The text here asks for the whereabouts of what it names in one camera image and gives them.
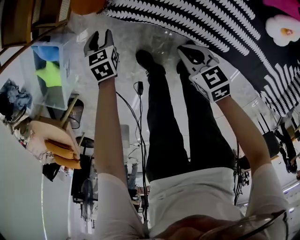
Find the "pink pillow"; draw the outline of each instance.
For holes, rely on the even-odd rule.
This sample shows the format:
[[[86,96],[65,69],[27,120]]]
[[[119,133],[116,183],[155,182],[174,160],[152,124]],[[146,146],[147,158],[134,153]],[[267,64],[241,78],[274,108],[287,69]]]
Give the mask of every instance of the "pink pillow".
[[[263,3],[276,7],[300,21],[300,3],[297,0],[263,0]]]

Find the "white cube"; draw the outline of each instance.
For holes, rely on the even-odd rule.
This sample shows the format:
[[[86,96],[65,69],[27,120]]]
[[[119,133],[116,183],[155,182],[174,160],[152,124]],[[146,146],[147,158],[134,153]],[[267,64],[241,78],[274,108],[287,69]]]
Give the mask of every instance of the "white cube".
[[[86,59],[98,83],[117,75],[119,58],[113,45],[91,54]]]
[[[189,77],[195,88],[210,102],[217,102],[230,95],[229,80],[221,70],[220,64]]]

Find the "black plug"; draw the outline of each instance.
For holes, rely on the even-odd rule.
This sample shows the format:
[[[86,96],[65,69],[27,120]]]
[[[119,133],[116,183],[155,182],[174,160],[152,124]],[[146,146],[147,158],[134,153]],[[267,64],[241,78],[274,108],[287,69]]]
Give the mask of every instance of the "black plug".
[[[143,86],[143,82],[139,81],[137,83],[137,94],[139,96],[143,95],[143,91],[144,91],[144,86]]]

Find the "black and white striped fabric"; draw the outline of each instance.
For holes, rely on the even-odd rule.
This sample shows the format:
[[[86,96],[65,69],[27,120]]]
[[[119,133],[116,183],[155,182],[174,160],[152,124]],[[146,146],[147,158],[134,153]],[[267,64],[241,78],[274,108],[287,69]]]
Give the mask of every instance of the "black and white striped fabric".
[[[282,12],[261,0],[114,0],[106,14],[152,23],[209,48],[236,67],[281,116],[300,100],[300,44],[274,43],[265,22]]]

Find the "blue plush toy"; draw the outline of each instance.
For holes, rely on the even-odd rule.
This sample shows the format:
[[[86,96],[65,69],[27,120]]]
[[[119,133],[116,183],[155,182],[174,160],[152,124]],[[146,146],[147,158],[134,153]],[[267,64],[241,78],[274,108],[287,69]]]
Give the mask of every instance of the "blue plush toy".
[[[55,46],[32,46],[36,54],[45,61],[59,61],[59,48]]]

